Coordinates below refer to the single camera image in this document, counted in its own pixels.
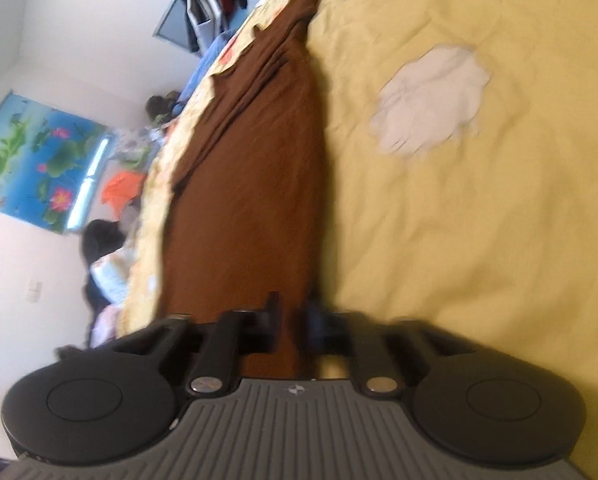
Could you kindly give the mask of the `brown knit sweater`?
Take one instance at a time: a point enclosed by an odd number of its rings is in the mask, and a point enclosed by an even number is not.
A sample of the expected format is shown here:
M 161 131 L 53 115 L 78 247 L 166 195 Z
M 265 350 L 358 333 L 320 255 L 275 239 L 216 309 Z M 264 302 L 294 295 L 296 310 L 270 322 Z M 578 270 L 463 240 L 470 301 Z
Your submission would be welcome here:
M 307 46 L 319 3 L 289 0 L 212 76 L 213 99 L 171 179 L 158 310 L 212 322 L 278 294 L 278 340 L 246 360 L 252 377 L 292 378 L 308 367 L 298 321 L 316 282 L 328 173 Z

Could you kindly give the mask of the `white wall switch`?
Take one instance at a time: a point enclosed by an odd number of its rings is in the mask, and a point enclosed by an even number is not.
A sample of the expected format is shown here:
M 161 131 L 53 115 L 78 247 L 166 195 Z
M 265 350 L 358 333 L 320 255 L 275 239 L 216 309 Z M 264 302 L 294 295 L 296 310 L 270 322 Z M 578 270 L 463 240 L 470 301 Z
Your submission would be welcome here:
M 43 283 L 40 281 L 29 281 L 26 289 L 26 300 L 31 304 L 36 304 L 40 301 L 43 292 Z

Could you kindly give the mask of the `dark clothes at bedside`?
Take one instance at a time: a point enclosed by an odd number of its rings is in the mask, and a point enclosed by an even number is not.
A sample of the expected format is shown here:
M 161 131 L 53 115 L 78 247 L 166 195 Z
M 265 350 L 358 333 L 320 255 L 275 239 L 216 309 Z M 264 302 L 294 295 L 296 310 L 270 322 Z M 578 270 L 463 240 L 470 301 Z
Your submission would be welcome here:
M 120 221 L 93 220 L 82 233 L 81 254 L 87 268 L 82 292 L 92 315 L 84 346 L 90 350 L 120 334 L 118 325 L 136 260 L 134 229 L 124 231 Z

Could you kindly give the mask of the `yellow floral bed quilt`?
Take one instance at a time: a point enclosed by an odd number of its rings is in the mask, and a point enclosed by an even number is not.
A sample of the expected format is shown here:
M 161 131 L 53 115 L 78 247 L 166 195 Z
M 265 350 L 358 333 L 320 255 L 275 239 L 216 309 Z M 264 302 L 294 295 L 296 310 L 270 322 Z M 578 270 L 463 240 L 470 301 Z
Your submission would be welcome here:
M 241 58 L 288 0 L 263 0 L 213 63 Z M 598 0 L 322 0 L 308 45 L 325 77 L 333 212 L 325 299 L 425 318 L 571 380 L 598 479 Z M 489 75 L 476 117 L 410 156 L 381 148 L 381 87 L 437 46 Z

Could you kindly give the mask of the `grey framed panel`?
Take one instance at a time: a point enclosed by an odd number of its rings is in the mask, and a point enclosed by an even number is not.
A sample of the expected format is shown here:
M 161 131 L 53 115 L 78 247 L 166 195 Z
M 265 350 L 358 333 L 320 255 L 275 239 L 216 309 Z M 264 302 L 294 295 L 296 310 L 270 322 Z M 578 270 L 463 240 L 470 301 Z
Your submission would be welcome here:
M 165 14 L 160 18 L 153 36 L 186 52 L 194 52 L 188 37 L 187 13 L 183 0 L 172 0 Z

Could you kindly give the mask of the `black bag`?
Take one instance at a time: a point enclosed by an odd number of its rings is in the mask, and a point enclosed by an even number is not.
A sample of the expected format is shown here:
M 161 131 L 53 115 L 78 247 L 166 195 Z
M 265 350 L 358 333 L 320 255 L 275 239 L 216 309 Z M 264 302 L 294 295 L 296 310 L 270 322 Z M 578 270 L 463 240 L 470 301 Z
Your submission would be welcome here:
M 150 96 L 145 103 L 145 112 L 150 122 L 155 126 L 166 124 L 173 118 L 175 104 L 180 93 L 171 91 L 165 96 Z

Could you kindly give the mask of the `blue quilted blanket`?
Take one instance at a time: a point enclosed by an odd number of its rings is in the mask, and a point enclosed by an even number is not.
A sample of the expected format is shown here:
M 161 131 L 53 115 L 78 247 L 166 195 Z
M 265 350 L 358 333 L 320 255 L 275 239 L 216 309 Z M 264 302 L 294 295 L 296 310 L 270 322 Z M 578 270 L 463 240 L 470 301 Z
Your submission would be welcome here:
M 175 102 L 172 108 L 172 112 L 175 116 L 179 116 L 183 112 L 187 102 L 192 97 L 196 88 L 199 86 L 200 81 L 203 80 L 203 76 L 207 74 L 207 71 L 211 65 L 219 57 L 219 54 L 223 51 L 226 44 L 229 43 L 229 40 L 231 40 L 233 36 L 233 30 L 227 29 L 225 32 L 221 32 L 218 37 L 215 37 L 212 40 L 210 46 L 200 58 L 200 61 L 193 71 L 192 76 L 188 78 L 184 89 L 180 93 L 180 96 L 177 98 L 177 102 Z

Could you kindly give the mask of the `floral pillow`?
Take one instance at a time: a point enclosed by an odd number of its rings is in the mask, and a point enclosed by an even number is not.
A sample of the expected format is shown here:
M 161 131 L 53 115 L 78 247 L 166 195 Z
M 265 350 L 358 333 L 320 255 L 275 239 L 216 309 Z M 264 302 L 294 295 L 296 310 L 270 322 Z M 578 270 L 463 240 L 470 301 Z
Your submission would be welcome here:
M 116 129 L 110 158 L 128 170 L 147 171 L 163 143 L 159 129 Z

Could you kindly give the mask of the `lotus flower wall poster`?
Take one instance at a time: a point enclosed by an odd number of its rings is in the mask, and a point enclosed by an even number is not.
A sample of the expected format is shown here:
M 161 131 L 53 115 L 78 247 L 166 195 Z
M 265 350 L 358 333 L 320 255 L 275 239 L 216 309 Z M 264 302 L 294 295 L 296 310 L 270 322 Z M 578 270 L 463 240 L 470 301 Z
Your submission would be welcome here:
M 0 213 L 57 234 L 82 228 L 116 136 L 14 92 L 0 103 Z

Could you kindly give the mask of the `orange garment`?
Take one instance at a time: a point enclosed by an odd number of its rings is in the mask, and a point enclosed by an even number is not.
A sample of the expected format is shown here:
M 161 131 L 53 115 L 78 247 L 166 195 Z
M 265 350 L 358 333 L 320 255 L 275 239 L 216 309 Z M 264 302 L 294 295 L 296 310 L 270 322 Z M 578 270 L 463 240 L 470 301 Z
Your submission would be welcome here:
M 124 207 L 142 194 L 145 179 L 142 172 L 121 170 L 106 182 L 100 201 L 110 209 L 114 220 L 119 220 Z

